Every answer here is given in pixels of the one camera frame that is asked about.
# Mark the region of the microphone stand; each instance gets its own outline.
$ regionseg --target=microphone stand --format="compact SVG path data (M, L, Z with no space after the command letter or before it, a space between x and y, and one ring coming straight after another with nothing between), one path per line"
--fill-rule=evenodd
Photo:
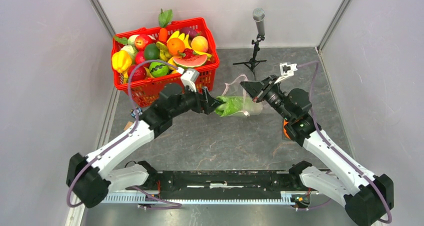
M265 40L265 37L259 34L256 36L256 41L252 39L252 45L254 45L253 57L249 59L248 62L236 62L232 64L232 65L246 65L246 67L248 67L250 71L253 73L254 80L256 80L256 73L255 73L256 66L258 66L258 64L261 62L266 62L266 60L256 60L256 55L258 54L258 51L261 50L259 48L259 42L263 40Z

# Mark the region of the eggplant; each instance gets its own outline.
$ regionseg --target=eggplant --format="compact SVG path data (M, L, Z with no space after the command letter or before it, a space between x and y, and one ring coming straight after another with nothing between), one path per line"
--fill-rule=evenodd
M183 27L179 32L188 35L188 38L191 40L199 35L199 33L191 27Z

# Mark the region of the white wall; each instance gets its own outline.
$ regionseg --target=white wall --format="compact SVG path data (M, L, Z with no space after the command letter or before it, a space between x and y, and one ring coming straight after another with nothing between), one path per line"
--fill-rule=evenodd
M394 181L394 226L422 225L423 0L352 0L323 60L358 161Z
M70 157L97 143L112 40L89 0L0 0L0 225L64 225Z
M174 20L203 17L219 48L251 47L256 37L252 11L265 10L262 47L317 46L342 0L99 0L117 33L158 27L158 14Z

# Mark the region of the microphone head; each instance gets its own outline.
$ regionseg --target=microphone head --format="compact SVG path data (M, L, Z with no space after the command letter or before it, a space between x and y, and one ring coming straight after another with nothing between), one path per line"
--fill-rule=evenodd
M255 20L256 22L260 22L264 20L264 18L265 18L265 11L262 8L257 7L253 10L253 20Z

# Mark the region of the basket rim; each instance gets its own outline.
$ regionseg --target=basket rim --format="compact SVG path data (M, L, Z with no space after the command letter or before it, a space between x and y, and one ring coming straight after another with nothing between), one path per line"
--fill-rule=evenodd
M212 64L200 66L200 67L197 67L195 69L199 73L203 73L203 72L211 71L211 70L216 70L220 65L220 59L219 59L218 54L217 54L217 49L216 49L216 46L215 46L215 39L214 39L211 31L209 30L204 18L195 17L195 18L189 18L189 19L184 19L184 20L176 20L176 21L172 21L169 25L170 26L171 25L179 25L179 24L182 24L182 23L189 23L189 22L192 22L192 21L201 21L202 24L204 25L204 29L205 29L206 34L208 36L210 35L210 37L212 38L213 43L211 43L211 44L212 44L213 48L211 49L211 54L216 59L216 61ZM135 29L135 30L132 30L132 31L117 33L116 36L122 37L122 36L125 36L125 35L128 35L128 34L136 34L139 31L159 30L160 28L161 28L160 26L151 27L151 28L141 27L139 29ZM112 68L112 55L114 54L114 51L117 49L114 39L112 39L112 43L113 43L113 48L112 48L112 51L111 51L111 59L110 59L111 60L111 62L110 62L111 68ZM114 77L113 84L116 87L116 89L120 90L120 91L126 91L128 89L128 83L119 83L119 81L120 81L119 73L116 72L113 68L112 68L112 71L113 71L113 77ZM139 87L139 86L143 86L143 85L152 84L152 83L160 83L162 81L176 79L176 78L179 78L179 77L180 77L179 74L169 74L169 75L162 76L162 77L159 77L159 78L148 78L148 79L144 79L144 80L134 81L134 82L131 82L131 89Z

